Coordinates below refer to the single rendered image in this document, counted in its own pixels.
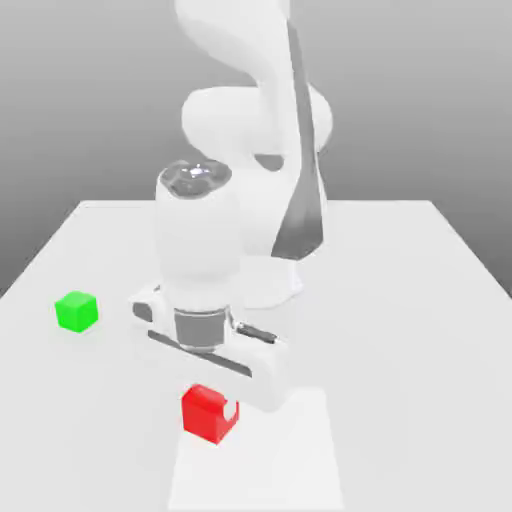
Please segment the small red cube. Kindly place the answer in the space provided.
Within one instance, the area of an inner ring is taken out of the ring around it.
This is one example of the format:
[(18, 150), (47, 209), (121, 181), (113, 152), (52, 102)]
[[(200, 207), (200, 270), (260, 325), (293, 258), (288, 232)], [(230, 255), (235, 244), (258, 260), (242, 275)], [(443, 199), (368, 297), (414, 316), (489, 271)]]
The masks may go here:
[(240, 405), (237, 401), (237, 417), (227, 422), (223, 407), (228, 399), (211, 388), (192, 385), (181, 398), (183, 428), (208, 442), (218, 445), (238, 422)]

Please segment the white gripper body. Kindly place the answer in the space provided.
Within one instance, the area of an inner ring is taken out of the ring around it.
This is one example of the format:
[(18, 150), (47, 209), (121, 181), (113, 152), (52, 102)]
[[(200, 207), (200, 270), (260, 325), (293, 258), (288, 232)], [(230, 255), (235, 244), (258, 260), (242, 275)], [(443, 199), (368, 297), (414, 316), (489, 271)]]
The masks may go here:
[(164, 334), (141, 329), (137, 351), (184, 387), (200, 384), (264, 412), (278, 410), (289, 395), (289, 350), (280, 340), (266, 344), (229, 332), (226, 342), (214, 351), (198, 353)]

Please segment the small green cube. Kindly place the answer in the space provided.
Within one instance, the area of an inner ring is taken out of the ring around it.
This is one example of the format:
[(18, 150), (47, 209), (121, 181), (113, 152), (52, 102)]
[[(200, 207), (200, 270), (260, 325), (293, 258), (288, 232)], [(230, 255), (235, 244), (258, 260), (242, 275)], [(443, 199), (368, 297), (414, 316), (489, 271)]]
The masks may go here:
[(81, 333), (99, 319), (96, 297), (81, 291), (71, 291), (54, 304), (57, 323), (72, 332)]

